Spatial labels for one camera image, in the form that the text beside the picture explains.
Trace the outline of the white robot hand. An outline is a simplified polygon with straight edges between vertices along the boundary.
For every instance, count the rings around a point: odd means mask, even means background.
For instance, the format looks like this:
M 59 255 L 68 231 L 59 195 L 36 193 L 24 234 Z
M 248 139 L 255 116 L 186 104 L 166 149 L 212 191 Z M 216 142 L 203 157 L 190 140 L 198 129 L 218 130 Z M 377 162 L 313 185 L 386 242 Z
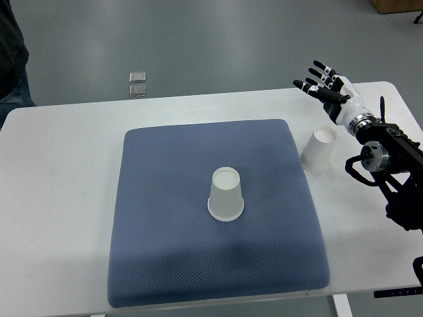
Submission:
M 314 60 L 313 65 L 320 70 L 309 68 L 310 74 L 317 79 L 305 78 L 305 82 L 294 80 L 293 85 L 313 98 L 323 101 L 323 109 L 336 125 L 345 128 L 359 128 L 374 122 L 374 115 L 364 106 L 363 98 L 357 88 L 342 75 Z

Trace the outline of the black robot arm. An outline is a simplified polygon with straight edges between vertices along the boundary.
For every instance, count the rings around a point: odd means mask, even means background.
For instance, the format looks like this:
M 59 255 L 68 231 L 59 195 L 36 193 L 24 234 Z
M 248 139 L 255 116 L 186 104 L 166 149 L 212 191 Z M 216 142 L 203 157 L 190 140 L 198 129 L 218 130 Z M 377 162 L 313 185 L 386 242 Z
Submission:
M 347 77 L 314 61 L 312 78 L 293 85 L 319 100 L 336 125 L 355 137 L 362 149 L 349 158 L 345 171 L 369 187 L 378 187 L 387 200 L 387 218 L 406 231 L 422 229 L 422 150 L 393 123 L 385 121 L 385 100 L 380 116 L 364 106 L 363 98 Z

